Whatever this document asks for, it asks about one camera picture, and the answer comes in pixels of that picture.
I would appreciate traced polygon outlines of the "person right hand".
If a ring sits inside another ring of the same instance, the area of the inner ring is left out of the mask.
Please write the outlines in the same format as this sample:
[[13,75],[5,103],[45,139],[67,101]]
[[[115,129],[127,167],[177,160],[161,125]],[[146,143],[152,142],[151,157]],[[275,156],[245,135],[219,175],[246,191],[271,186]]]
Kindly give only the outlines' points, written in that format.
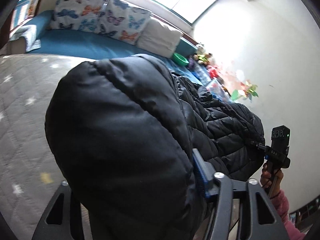
[[269,197],[274,198],[276,195],[280,193],[280,184],[284,177],[284,174],[281,169],[274,170],[273,171],[274,179],[272,181],[271,178],[273,175],[270,172],[271,171],[271,169],[269,168],[270,165],[272,165],[272,163],[269,161],[264,163],[261,177],[260,177],[260,183],[264,189],[272,188],[269,190]]

